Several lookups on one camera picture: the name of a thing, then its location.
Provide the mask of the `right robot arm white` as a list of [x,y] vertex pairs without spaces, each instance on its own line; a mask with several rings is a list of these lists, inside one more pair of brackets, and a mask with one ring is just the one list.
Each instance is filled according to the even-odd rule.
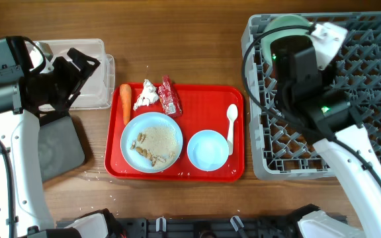
[[281,26],[252,38],[242,65],[252,64],[249,56],[265,38],[273,39],[269,57],[280,79],[277,100],[266,107],[250,93],[251,102],[313,145],[343,187],[363,235],[381,237],[381,164],[355,105],[331,86],[333,59],[346,36],[345,28],[329,22]]

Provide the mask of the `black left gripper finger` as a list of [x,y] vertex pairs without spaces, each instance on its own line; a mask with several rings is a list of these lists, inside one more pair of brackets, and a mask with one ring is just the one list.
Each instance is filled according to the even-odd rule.
[[77,97],[81,94],[81,89],[86,83],[86,79],[80,80],[75,88],[73,89],[71,95],[69,96],[68,100],[65,103],[65,110],[69,111],[74,101],[77,99]]
[[70,48],[67,55],[72,60],[72,63],[67,67],[69,83],[88,80],[101,64],[98,59],[85,55],[76,48]]

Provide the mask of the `light blue bowl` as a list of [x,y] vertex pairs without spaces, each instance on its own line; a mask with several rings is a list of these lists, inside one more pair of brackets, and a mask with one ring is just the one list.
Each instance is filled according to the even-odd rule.
[[201,130],[188,142],[187,156],[199,170],[212,172],[226,164],[229,147],[225,137],[214,130]]

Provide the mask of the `mint green bowl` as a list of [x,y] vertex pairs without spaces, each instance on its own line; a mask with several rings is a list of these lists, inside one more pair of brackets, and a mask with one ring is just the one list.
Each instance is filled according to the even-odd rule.
[[[264,32],[282,27],[282,26],[311,26],[311,22],[305,19],[304,17],[298,15],[283,15],[272,20],[265,28]],[[290,30],[281,30],[275,33],[272,33],[268,36],[265,36],[261,40],[261,51],[264,57],[264,60],[272,65],[272,55],[271,55],[271,43],[279,38],[292,35],[304,35],[307,30],[304,29],[290,29]]]

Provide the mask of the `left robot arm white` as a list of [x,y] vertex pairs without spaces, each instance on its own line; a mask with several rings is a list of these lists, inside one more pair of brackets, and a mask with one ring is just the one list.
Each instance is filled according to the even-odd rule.
[[0,237],[85,237],[77,226],[58,229],[45,201],[38,134],[40,106],[67,112],[99,60],[70,48],[33,66],[25,36],[0,38]]

